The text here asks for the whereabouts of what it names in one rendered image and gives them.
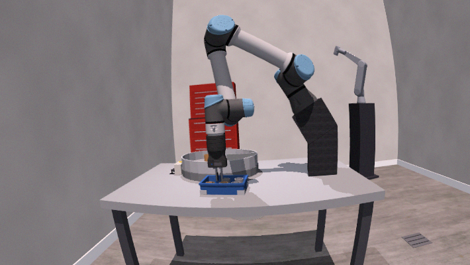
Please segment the blue crate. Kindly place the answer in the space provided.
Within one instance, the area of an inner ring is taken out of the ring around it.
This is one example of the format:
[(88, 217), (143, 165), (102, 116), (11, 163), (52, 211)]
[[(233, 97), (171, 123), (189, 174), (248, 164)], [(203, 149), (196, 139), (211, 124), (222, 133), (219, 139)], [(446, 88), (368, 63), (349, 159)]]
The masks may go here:
[[(221, 182), (220, 176), (218, 176), (218, 181), (216, 181), (216, 176), (206, 176), (199, 182), (200, 195), (245, 195), (246, 188), (248, 187), (248, 181), (246, 182), (247, 176), (248, 175), (223, 175), (223, 178), (230, 178), (230, 183), (219, 183)], [(235, 182), (234, 178), (244, 178), (244, 181), (242, 183), (231, 183)], [(245, 188), (244, 185), (246, 185)]]

